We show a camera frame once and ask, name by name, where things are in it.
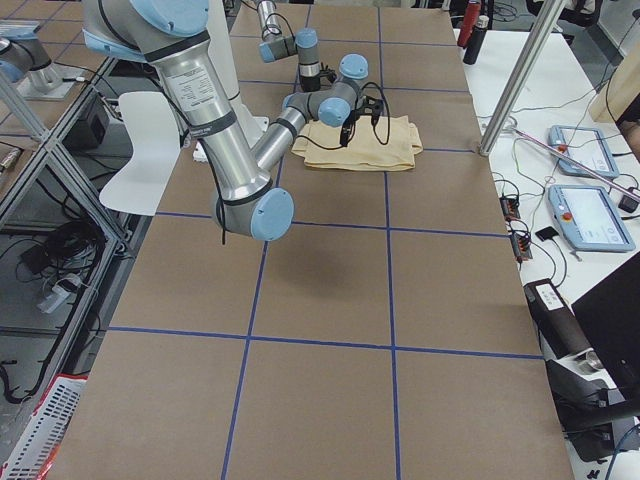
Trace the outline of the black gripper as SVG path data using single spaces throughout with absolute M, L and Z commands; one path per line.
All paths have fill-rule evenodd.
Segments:
M 319 75 L 300 76 L 299 82 L 303 92 L 316 92 L 321 88 L 321 79 Z
M 362 113 L 361 108 L 356 108 L 352 110 L 349 113 L 349 116 L 347 117 L 345 122 L 343 123 L 343 126 L 340 129 L 340 135 L 339 135 L 339 145 L 341 147 L 348 146 L 351 138 L 351 132 L 356 127 L 356 123 L 360 118 L 361 113 Z

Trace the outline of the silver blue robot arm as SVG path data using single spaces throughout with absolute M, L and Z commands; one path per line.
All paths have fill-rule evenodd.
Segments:
M 303 28 L 294 33 L 289 22 L 276 11 L 274 1 L 255 1 L 254 4 L 261 27 L 259 53 L 263 62 L 273 63 L 296 56 L 302 90 L 319 90 L 321 62 L 316 31 Z
M 294 202 L 273 185 L 271 168 L 303 127 L 342 126 L 362 107 L 368 62 L 343 57 L 328 90 L 287 97 L 281 114 L 251 145 L 209 55 L 210 1 L 85 1 L 86 46 L 102 55 L 151 65 L 214 174 L 214 218 L 224 231 L 273 241 L 289 229 Z

